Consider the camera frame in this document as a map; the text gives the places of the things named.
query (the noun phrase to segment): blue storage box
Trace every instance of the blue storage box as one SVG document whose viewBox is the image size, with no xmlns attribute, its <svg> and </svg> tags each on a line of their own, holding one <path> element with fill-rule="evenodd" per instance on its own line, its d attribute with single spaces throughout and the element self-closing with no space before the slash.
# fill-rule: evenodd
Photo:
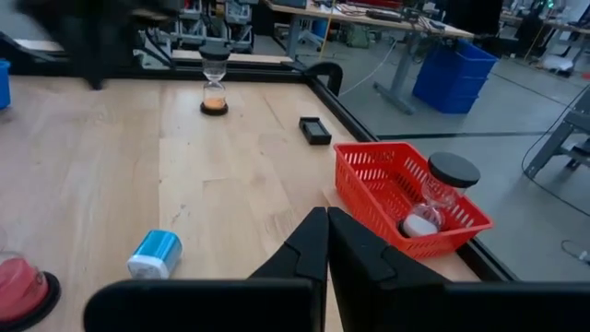
<svg viewBox="0 0 590 332">
<path fill-rule="evenodd" d="M 327 19 L 316 19 L 312 23 L 312 33 L 321 39 L 325 36 L 325 30 L 328 29 L 328 20 Z"/>
<path fill-rule="evenodd" d="M 0 110 L 10 106 L 8 68 L 10 68 L 10 63 L 0 59 Z"/>
<path fill-rule="evenodd" d="M 498 59 L 467 41 L 432 48 L 413 94 L 442 113 L 468 113 Z"/>
</svg>

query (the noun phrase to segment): basket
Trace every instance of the basket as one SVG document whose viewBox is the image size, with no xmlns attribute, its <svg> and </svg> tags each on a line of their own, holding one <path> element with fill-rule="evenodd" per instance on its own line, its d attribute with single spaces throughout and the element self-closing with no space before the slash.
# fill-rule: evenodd
<svg viewBox="0 0 590 332">
<path fill-rule="evenodd" d="M 444 229 L 406 238 L 398 230 L 410 209 L 423 201 L 421 185 L 428 162 L 408 143 L 337 144 L 336 189 L 350 214 L 378 236 L 413 258 L 455 251 L 492 221 L 466 196 L 443 209 Z"/>
</svg>

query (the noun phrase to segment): wooden table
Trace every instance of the wooden table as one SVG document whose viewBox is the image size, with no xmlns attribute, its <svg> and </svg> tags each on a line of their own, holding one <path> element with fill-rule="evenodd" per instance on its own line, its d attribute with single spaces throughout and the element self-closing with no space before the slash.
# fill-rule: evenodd
<svg viewBox="0 0 590 332">
<path fill-rule="evenodd" d="M 63 51 L 62 47 L 53 41 L 32 41 L 32 40 L 24 40 L 24 39 L 16 39 L 20 46 L 28 48 L 34 51 L 43 51 L 43 52 L 61 52 Z M 172 51 L 172 59 L 174 60 L 201 60 L 201 54 L 196 51 L 185 51 L 185 50 L 173 50 Z M 232 53 L 230 54 L 230 62 L 232 61 L 241 61 L 241 62 L 254 62 L 254 63 L 267 63 L 267 64 L 280 64 L 282 62 L 291 62 L 293 61 L 291 58 L 287 56 L 274 56 L 274 55 L 254 55 L 254 54 L 239 54 L 239 53 Z"/>
<path fill-rule="evenodd" d="M 392 79 L 391 85 L 386 87 L 378 82 L 373 83 L 373 87 L 379 91 L 382 97 L 386 100 L 394 104 L 394 106 L 401 112 L 406 114 L 413 114 L 416 112 L 416 108 L 406 100 L 404 96 L 402 96 L 402 87 L 404 81 L 407 77 L 407 72 L 412 64 L 412 56 L 410 55 L 412 50 L 412 45 L 416 45 L 421 38 L 420 32 L 426 31 L 423 27 L 418 24 L 410 24 L 407 22 L 392 22 L 386 21 L 381 19 L 373 19 L 367 18 L 366 16 L 349 16 L 340 13 L 338 10 L 334 9 L 332 14 L 330 11 L 323 11 L 320 7 L 315 6 L 313 4 L 313 0 L 308 0 L 307 6 L 303 8 L 295 8 L 290 6 L 278 6 L 273 4 L 272 0 L 264 0 L 266 5 L 273 11 L 283 12 L 283 13 L 290 13 L 293 14 L 293 18 L 289 25 L 289 40 L 287 42 L 287 56 L 295 59 L 295 50 L 297 48 L 297 44 L 299 41 L 299 36 L 301 32 L 301 21 L 303 19 L 326 19 L 332 15 L 332 19 L 334 21 L 339 22 L 350 22 L 356 24 L 365 24 L 365 25 L 372 25 L 378 27 L 389 28 L 392 30 L 402 30 L 407 33 L 407 44 L 406 48 L 401 51 L 401 59 L 399 61 L 399 65 L 397 66 L 397 70 L 395 71 L 394 78 Z M 366 8 L 353 6 L 354 10 L 357 11 L 365 11 Z M 430 24 L 428 18 L 424 18 L 423 22 L 425 24 Z M 431 29 L 430 33 L 432 34 L 440 34 L 446 37 L 455 37 L 455 38 L 466 38 L 466 39 L 473 39 L 473 34 L 467 31 L 463 31 L 460 29 L 453 28 L 449 25 L 444 25 L 445 28 L 442 31 L 438 31 L 436 29 Z"/>
<path fill-rule="evenodd" d="M 302 19 L 315 19 L 315 18 L 329 18 L 332 16 L 332 20 L 336 22 L 349 22 L 349 23 L 357 23 L 357 24 L 365 24 L 377 27 L 384 27 L 390 28 L 392 30 L 403 30 L 403 31 L 426 31 L 419 25 L 412 25 L 407 22 L 392 22 L 386 21 L 382 19 L 374 19 L 368 18 L 366 16 L 350 16 L 342 14 L 337 9 L 334 11 L 324 11 L 319 6 L 316 6 L 313 3 L 313 0 L 308 0 L 307 6 L 305 8 L 296 8 L 290 6 L 279 6 L 275 5 L 272 0 L 264 0 L 266 5 L 272 10 L 281 13 L 289 13 L 293 14 L 293 20 L 290 24 L 289 29 L 289 42 L 287 44 L 287 56 L 294 59 L 295 58 L 295 48 L 297 46 L 297 41 L 299 37 L 299 26 L 300 21 Z M 347 8 L 354 9 L 355 11 L 365 12 L 367 8 L 360 7 L 360 6 L 347 6 Z M 432 30 L 432 33 L 440 33 L 444 36 L 448 37 L 459 37 L 459 38 L 468 38 L 472 39 L 473 34 L 467 31 L 459 30 L 453 28 L 449 25 L 445 25 L 444 31 L 437 31 Z"/>
<path fill-rule="evenodd" d="M 523 21 L 523 18 L 519 18 L 519 17 L 511 15 L 511 14 L 501 14 L 500 20 L 505 21 L 505 22 L 511 22 L 516 25 L 520 25 L 520 23 Z M 545 47 L 545 52 L 541 56 L 540 61 L 545 60 L 545 58 L 549 55 L 549 52 L 551 51 L 551 49 L 554 46 L 557 46 L 557 45 L 572 46 L 572 47 L 580 48 L 580 51 L 572 59 L 573 65 L 575 66 L 575 63 L 578 61 L 578 59 L 580 59 L 580 56 L 582 56 L 582 54 L 584 54 L 585 49 L 590 44 L 590 41 L 587 38 L 587 36 L 590 35 L 590 30 L 574 27 L 569 24 L 560 23 L 560 22 L 557 22 L 554 20 L 543 20 L 543 23 L 546 26 L 552 27 L 555 31 L 553 32 L 553 34 L 551 35 L 551 37 L 547 41 L 547 45 Z M 577 33 L 580 33 L 581 36 L 576 41 L 569 41 L 569 40 L 562 41 L 561 36 L 565 32 L 577 32 Z"/>
<path fill-rule="evenodd" d="M 0 114 L 0 220 L 7 248 L 62 282 L 54 311 L 32 330 L 79 331 L 86 301 L 128 279 L 125 261 L 151 229 L 176 232 L 176 279 L 242 279 L 313 207 L 343 207 L 335 152 L 311 147 L 301 116 L 319 116 L 333 143 L 353 137 L 305 86 L 226 83 L 230 112 L 198 111 L 199 81 L 11 77 Z M 477 280 L 455 254 L 422 262 Z M 327 331 L 340 331 L 328 292 Z"/>
</svg>

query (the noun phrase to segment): cable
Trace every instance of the cable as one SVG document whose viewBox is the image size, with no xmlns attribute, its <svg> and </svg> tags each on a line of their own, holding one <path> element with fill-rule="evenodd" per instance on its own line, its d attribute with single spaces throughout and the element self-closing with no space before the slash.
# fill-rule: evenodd
<svg viewBox="0 0 590 332">
<path fill-rule="evenodd" d="M 442 42 L 443 35 L 441 33 L 437 33 L 437 31 L 433 30 L 431 27 L 430 19 L 424 18 L 423 16 L 418 16 L 418 20 L 415 22 L 406 20 L 406 23 L 410 24 L 410 26 L 412 27 L 413 33 L 426 34 L 426 37 L 418 39 L 419 42 L 417 44 L 408 43 L 406 46 L 407 53 L 410 56 L 412 63 L 414 65 L 420 65 L 426 59 L 426 56 L 428 55 L 428 52 L 426 52 L 426 51 L 431 48 L 432 44 L 434 44 L 435 42 L 443 43 Z"/>
<path fill-rule="evenodd" d="M 534 89 L 531 89 L 531 88 L 529 88 L 529 87 L 527 87 L 527 86 L 525 86 L 525 85 L 523 85 L 523 84 L 521 84 L 521 83 L 518 83 L 518 82 L 516 82 L 516 81 L 514 81 L 514 80 L 511 80 L 511 79 L 509 79 L 508 77 L 504 77 L 504 76 L 502 76 L 502 75 L 499 75 L 499 74 L 496 74 L 496 73 L 493 73 L 493 72 L 490 72 L 490 74 L 494 75 L 495 77 L 499 77 L 499 78 L 501 78 L 501 79 L 503 79 L 503 80 L 505 80 L 505 81 L 508 81 L 508 82 L 510 82 L 510 83 L 512 83 L 512 84 L 514 84 L 514 85 L 517 85 L 517 86 L 519 86 L 519 87 L 521 87 L 521 88 L 523 88 L 523 89 L 529 90 L 529 91 L 531 91 L 531 92 L 535 93 L 536 95 L 538 95 L 539 97 L 542 97 L 542 98 L 548 99 L 548 100 L 550 100 L 550 101 L 555 101 L 556 103 L 558 103 L 558 104 L 560 104 L 560 105 L 563 105 L 563 106 L 567 106 L 566 104 L 564 104 L 564 103 L 563 103 L 563 102 L 561 102 L 561 101 L 554 100 L 554 99 L 552 99 L 551 97 L 549 97 L 549 96 L 546 96 L 546 95 L 544 95 L 544 94 L 542 94 L 542 93 L 540 93 L 540 92 L 538 92 L 538 91 L 536 91 L 536 90 L 534 90 Z"/>
<path fill-rule="evenodd" d="M 572 250 L 570 250 L 570 249 L 568 249 L 568 248 L 567 248 L 567 246 L 565 245 L 566 243 L 573 244 L 573 245 L 575 245 L 575 246 L 576 246 L 578 249 L 583 249 L 583 248 L 582 248 L 582 246 L 581 246 L 580 244 L 578 244 L 578 243 L 575 243 L 575 242 L 574 242 L 574 241 L 572 241 L 572 240 L 563 240 L 563 241 L 561 241 L 561 250 L 562 250 L 562 251 L 563 251 L 565 254 L 567 254 L 567 255 L 570 255 L 571 257 L 573 257 L 573 258 L 575 258 L 575 259 L 577 259 L 577 260 L 579 260 L 579 261 L 582 261 L 583 263 L 585 263 L 585 264 L 587 264 L 588 266 L 590 266 L 590 257 L 588 257 L 588 251 L 587 251 L 587 250 L 584 250 L 584 249 L 583 249 L 583 250 L 579 251 L 579 252 L 580 252 L 580 254 L 576 254 L 576 253 L 574 253 Z"/>
<path fill-rule="evenodd" d="M 569 103 L 569 104 L 568 104 L 568 105 L 565 107 L 565 109 L 563 109 L 563 112 L 561 112 L 560 116 L 558 116 L 558 117 L 557 117 L 557 119 L 555 119 L 555 121 L 554 121 L 554 122 L 553 122 L 553 124 L 552 124 L 552 125 L 549 127 L 549 129 L 547 129 L 547 130 L 545 131 L 545 133 L 543 133 L 543 135 L 542 135 L 541 137 L 539 137 L 539 138 L 538 138 L 538 140 L 537 140 L 537 141 L 535 141 L 535 143 L 533 143 L 533 145 L 532 145 L 532 146 L 531 146 L 531 147 L 530 147 L 530 148 L 529 148 L 529 149 L 526 151 L 525 155 L 523 156 L 523 159 L 522 159 L 522 160 L 521 160 L 521 162 L 520 162 L 520 167 L 521 167 L 521 170 L 523 171 L 523 174 L 526 176 L 526 178 L 527 178 L 528 180 L 530 180 L 530 181 L 531 181 L 533 184 L 536 184 L 536 185 L 537 185 L 539 188 L 541 188 L 541 189 L 542 189 L 543 191 L 545 191 L 547 194 L 549 194 L 549 195 L 551 195 L 551 196 L 553 196 L 553 197 L 557 198 L 558 200 L 560 200 L 560 202 L 561 202 L 561 203 L 563 203 L 563 204 L 567 205 L 567 206 L 568 206 L 568 207 L 570 207 L 570 208 L 573 208 L 574 210 L 576 210 L 576 211 L 578 211 L 578 212 L 582 213 L 583 215 L 585 215 L 585 216 L 587 216 L 587 217 L 590 217 L 590 213 L 588 213 L 588 212 L 586 212 L 586 211 L 582 210 L 581 208 L 579 208 L 579 207 L 575 206 L 574 204 L 572 204 L 572 203 L 570 203 L 570 202 L 566 201 L 565 199 L 563 199 L 563 198 L 559 197 L 557 194 L 553 193 L 553 192 L 552 192 L 552 191 L 550 191 L 548 188 L 544 187 L 542 184 L 539 184 L 539 183 L 538 183 L 537 181 L 535 181 L 535 180 L 534 180 L 532 177 L 528 176 L 528 174 L 525 172 L 525 160 L 526 160 L 526 157 L 528 157 L 528 154 L 531 152 L 531 150 L 532 150 L 532 149 L 533 149 L 533 148 L 534 148 L 534 147 L 535 147 L 535 146 L 538 144 L 538 142 L 540 142 L 540 141 L 541 141 L 541 139 L 543 139 L 543 137 L 545 137 L 545 136 L 547 135 L 547 133 L 548 133 L 549 131 L 551 131 L 551 129 L 553 129 L 553 127 L 554 127 L 554 126 L 555 126 L 555 125 L 556 125 L 556 124 L 557 124 L 557 123 L 560 121 L 561 117 L 562 117 L 562 116 L 563 116 L 563 115 L 564 115 L 566 112 L 568 112 L 568 110 L 569 110 L 569 109 L 572 107 L 572 104 L 573 104 L 575 101 L 577 101 L 577 99 L 578 99 L 580 96 L 582 96 L 582 94 L 583 94 L 584 92 L 586 92 L 586 91 L 588 90 L 588 88 L 589 88 L 589 87 L 590 87 L 590 84 L 589 84 L 589 85 L 587 85 L 587 86 L 586 86 L 584 89 L 582 89 L 582 91 L 580 91 L 580 93 L 578 93 L 578 95 L 577 95 L 577 96 L 575 96 L 575 97 L 573 98 L 573 100 L 572 100 L 572 101 L 570 101 L 570 103 Z"/>
<path fill-rule="evenodd" d="M 394 41 L 394 43 L 391 45 L 391 48 L 389 49 L 389 52 L 387 52 L 387 54 L 385 55 L 385 58 L 383 59 L 383 61 L 380 64 L 378 64 L 375 67 L 375 69 L 369 75 L 367 75 L 365 78 L 363 78 L 362 80 L 360 80 L 357 84 L 353 85 L 349 89 L 346 89 L 344 92 L 340 93 L 340 97 L 342 97 L 345 94 L 351 92 L 353 89 L 355 89 L 356 87 L 358 87 L 360 84 L 364 83 L 367 79 L 369 79 L 373 75 L 375 75 L 375 73 L 377 72 L 377 70 L 379 70 L 379 68 L 387 61 L 387 58 L 389 58 L 389 54 L 391 54 L 391 52 L 394 50 L 396 44 L 397 44 L 397 42 Z"/>
<path fill-rule="evenodd" d="M 168 67 L 170 67 L 171 69 L 176 69 L 176 65 L 174 64 L 174 61 L 172 60 L 172 58 L 170 58 L 166 52 L 164 52 L 164 50 L 162 50 L 161 46 L 156 43 L 156 41 L 154 41 L 154 39 L 152 38 L 151 34 L 149 34 L 149 31 L 146 30 L 146 38 L 149 42 L 151 42 L 152 45 L 154 45 L 154 47 L 164 56 L 164 58 L 167 60 L 166 63 L 162 63 L 163 65 L 167 65 Z"/>
<path fill-rule="evenodd" d="M 322 48 L 320 49 L 320 56 L 318 57 L 318 62 L 322 61 L 322 56 L 324 56 L 324 48 L 328 42 L 328 34 L 330 33 L 330 23 L 332 23 L 332 16 L 334 15 L 334 7 L 336 6 L 336 0 L 332 0 L 332 8 L 330 9 L 330 16 L 328 16 L 328 23 L 325 26 L 325 33 L 324 33 L 324 40 L 322 41 Z"/>
</svg>

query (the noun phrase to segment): concrete floor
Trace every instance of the concrete floor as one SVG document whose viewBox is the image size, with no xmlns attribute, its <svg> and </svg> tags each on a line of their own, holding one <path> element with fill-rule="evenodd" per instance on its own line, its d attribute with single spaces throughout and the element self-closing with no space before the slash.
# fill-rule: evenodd
<svg viewBox="0 0 590 332">
<path fill-rule="evenodd" d="M 45 38 L 44 33 L 26 18 L 11 13 L 9 3 L 0 2 L 1 31 L 14 38 Z M 324 59 L 342 65 L 345 72 L 342 90 L 346 90 L 366 77 L 383 60 L 389 47 L 386 41 L 372 44 L 368 50 L 351 49 L 331 42 L 326 46 Z M 374 77 L 342 96 L 345 106 L 381 136 L 479 134 L 410 139 L 409 142 L 424 155 L 448 150 L 463 155 L 480 168 L 480 183 L 467 193 L 494 219 L 495 228 L 482 232 L 478 238 L 517 277 L 524 280 L 590 281 L 590 268 L 560 248 L 562 240 L 570 239 L 590 249 L 590 218 L 549 196 L 521 173 L 521 159 L 526 150 L 537 141 L 540 133 L 548 129 L 586 82 L 579 77 L 555 77 L 514 61 L 501 60 L 493 68 L 471 112 L 448 115 L 437 113 L 411 97 L 419 72 L 419 65 L 416 65 L 410 70 L 405 90 L 419 111 L 408 116 L 384 101 L 372 88 L 374 80 L 389 85 L 402 50 L 403 45 L 398 45 Z M 256 38 L 254 52 L 284 53 L 268 37 Z M 310 45 L 301 45 L 298 49 L 299 60 L 306 64 L 316 62 L 317 54 Z M 566 162 L 563 157 L 554 158 L 539 173 L 537 180 L 582 207 L 587 199 L 590 171 L 585 167 L 576 172 L 565 171 L 563 165 Z"/>
</svg>

